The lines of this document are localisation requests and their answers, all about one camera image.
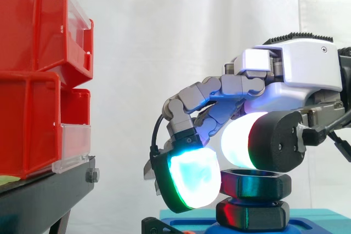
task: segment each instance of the robotic hand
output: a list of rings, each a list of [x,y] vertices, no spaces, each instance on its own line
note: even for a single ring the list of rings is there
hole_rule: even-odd
[[[224,75],[165,102],[144,179],[156,178],[156,191],[176,213],[211,203],[220,170],[215,152],[204,146],[230,119],[222,150],[234,165],[288,172],[301,164],[306,145],[327,136],[351,162],[351,146],[334,132],[351,122],[350,90],[351,50],[337,50],[332,38],[290,33],[246,49],[224,65]],[[171,138],[158,149],[163,118]]]

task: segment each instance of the black clamp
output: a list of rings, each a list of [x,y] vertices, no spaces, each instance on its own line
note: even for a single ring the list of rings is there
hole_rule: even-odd
[[[141,234],[163,234],[163,229],[168,229],[170,234],[184,234],[157,218],[149,217],[141,221]]]

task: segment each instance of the large black nut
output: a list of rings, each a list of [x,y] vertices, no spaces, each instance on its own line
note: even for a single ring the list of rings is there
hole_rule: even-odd
[[[222,226],[245,232],[281,231],[289,222],[289,205],[284,201],[255,207],[233,204],[230,200],[227,198],[216,206],[216,219]]]
[[[250,169],[221,171],[222,194],[247,201],[281,200],[291,193],[291,177],[286,174]]]

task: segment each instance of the black shelf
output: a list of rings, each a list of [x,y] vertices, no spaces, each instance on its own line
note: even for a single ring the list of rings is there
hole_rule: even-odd
[[[0,233],[65,233],[70,209],[92,189],[86,172],[95,158],[62,174],[44,174],[0,186]]]

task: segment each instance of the red plastic drawer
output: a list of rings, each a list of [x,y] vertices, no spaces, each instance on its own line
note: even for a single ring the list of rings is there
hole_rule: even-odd
[[[93,77],[93,22],[75,0],[0,0],[0,71],[52,71],[63,87]]]
[[[0,94],[0,175],[26,178],[53,163],[59,173],[86,161],[88,90],[61,90],[53,72],[0,72]]]

